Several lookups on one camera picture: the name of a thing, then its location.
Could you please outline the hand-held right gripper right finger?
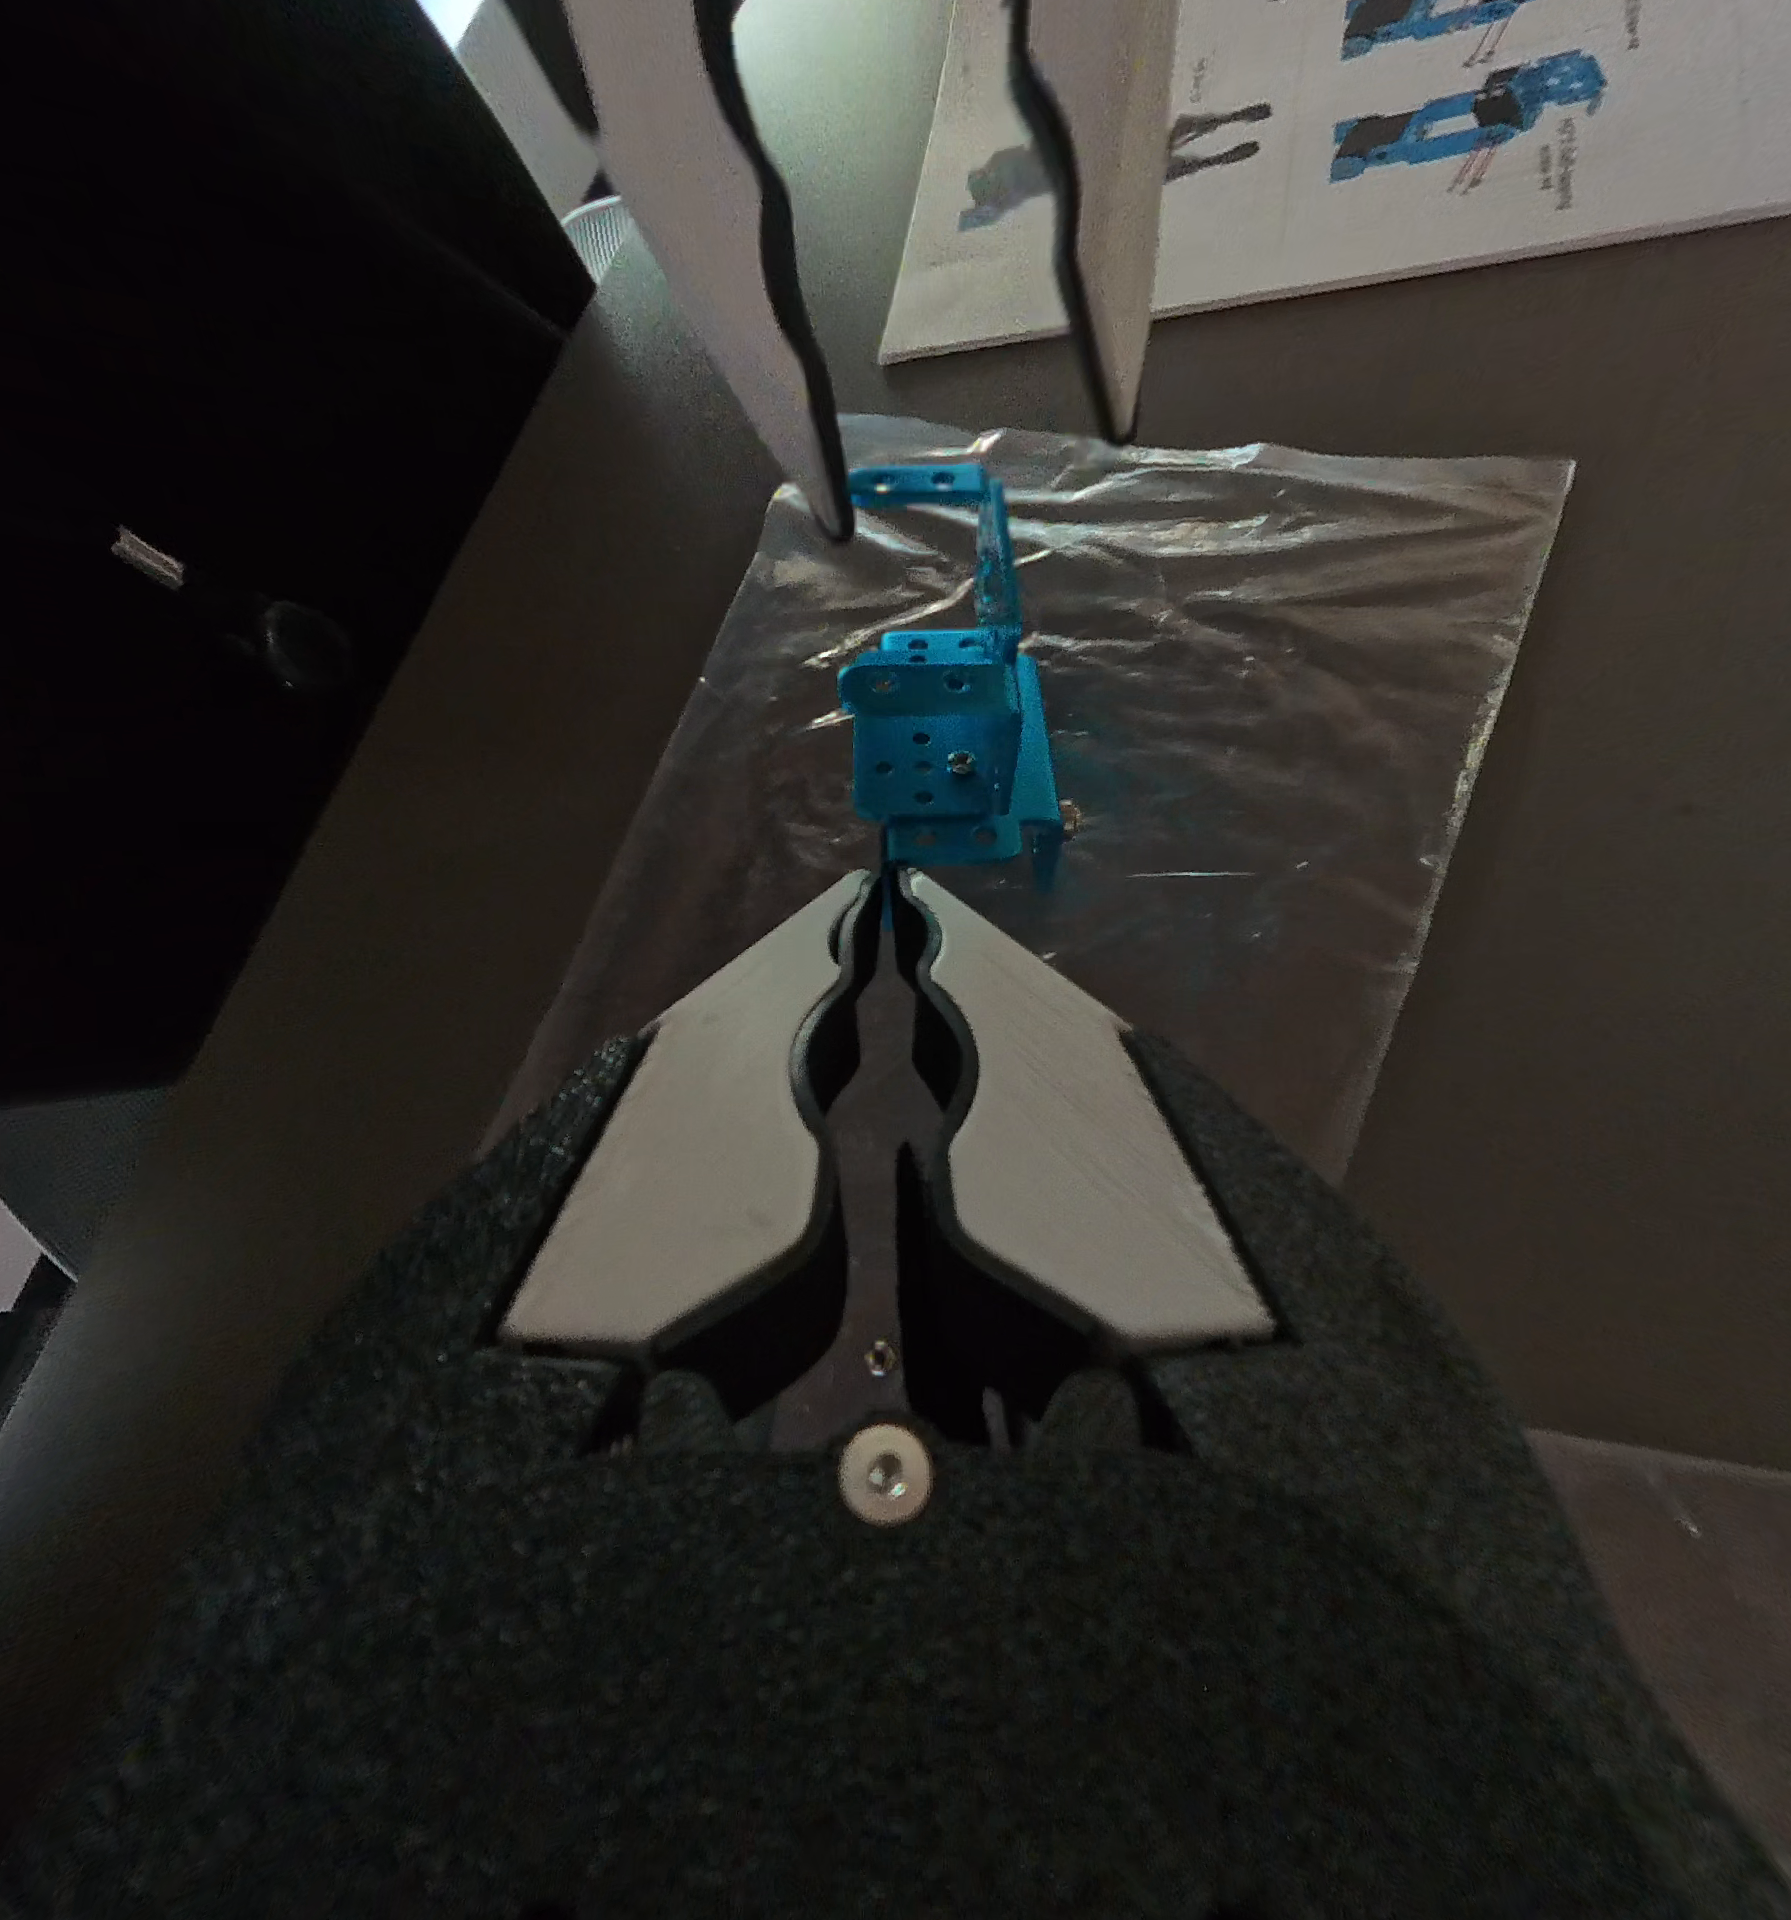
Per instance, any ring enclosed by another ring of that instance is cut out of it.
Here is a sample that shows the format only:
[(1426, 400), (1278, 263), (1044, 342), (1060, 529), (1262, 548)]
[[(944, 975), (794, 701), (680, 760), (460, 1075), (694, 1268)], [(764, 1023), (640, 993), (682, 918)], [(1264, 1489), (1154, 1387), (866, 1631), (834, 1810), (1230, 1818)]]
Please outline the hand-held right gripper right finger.
[(896, 933), (956, 1254), (1116, 1356), (1270, 1340), (1132, 1029), (932, 877), (896, 878)]

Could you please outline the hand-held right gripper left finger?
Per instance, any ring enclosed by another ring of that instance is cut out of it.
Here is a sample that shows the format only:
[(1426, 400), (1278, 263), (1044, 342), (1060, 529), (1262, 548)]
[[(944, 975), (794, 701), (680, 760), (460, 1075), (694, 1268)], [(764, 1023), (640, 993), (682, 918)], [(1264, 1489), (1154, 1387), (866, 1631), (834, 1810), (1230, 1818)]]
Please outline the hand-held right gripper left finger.
[(854, 982), (854, 925), (848, 875), (654, 1021), (506, 1345), (658, 1353), (812, 1246), (834, 1167), (810, 1046)]

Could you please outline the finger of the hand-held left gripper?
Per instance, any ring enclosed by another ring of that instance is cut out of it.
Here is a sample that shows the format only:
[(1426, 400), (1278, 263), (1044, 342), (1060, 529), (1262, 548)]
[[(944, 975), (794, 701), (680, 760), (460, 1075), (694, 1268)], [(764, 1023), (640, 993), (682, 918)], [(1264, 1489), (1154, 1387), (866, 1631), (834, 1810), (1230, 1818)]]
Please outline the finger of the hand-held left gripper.
[(1014, 2), (1006, 75), (1050, 175), (1052, 271), (1100, 435), (1140, 413), (1172, 127), (1176, 2)]
[(798, 272), (788, 188), (736, 58), (736, 7), (570, 2), (606, 173), (672, 298), (822, 530), (856, 510), (830, 368)]

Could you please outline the blue metal bracket assembly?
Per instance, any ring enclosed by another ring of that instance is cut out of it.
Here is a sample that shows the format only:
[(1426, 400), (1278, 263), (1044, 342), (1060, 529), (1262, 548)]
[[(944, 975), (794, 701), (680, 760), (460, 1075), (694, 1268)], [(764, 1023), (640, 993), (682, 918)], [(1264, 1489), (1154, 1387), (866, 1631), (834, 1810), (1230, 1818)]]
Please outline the blue metal bracket assembly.
[(974, 625), (890, 631), (838, 677), (854, 725), (854, 804), (884, 857), (984, 866), (1026, 857), (1052, 889), (1068, 843), (1004, 486), (980, 462), (850, 473), (858, 509), (974, 509)]

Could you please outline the open instruction manual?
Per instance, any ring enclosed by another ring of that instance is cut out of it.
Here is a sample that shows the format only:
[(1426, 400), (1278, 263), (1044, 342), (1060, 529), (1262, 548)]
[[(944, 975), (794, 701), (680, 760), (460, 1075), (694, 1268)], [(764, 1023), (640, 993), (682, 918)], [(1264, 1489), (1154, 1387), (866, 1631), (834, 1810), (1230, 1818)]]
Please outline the open instruction manual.
[(1791, 2), (1180, 4), (1158, 320), (1791, 216)]

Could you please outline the clear plastic bag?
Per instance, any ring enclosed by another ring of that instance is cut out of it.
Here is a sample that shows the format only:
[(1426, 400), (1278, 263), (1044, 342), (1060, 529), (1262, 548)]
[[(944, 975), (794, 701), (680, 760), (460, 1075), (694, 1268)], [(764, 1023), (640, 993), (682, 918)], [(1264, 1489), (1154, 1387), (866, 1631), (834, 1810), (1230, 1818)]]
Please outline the clear plastic bag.
[[(1114, 448), (846, 417), (860, 465), (1008, 493), (1058, 794), (1052, 886), (946, 885), (1346, 1175), (1576, 479), (1566, 459)], [(496, 1136), (876, 853), (840, 668), (970, 623), (972, 516), (824, 540), (782, 488)]]

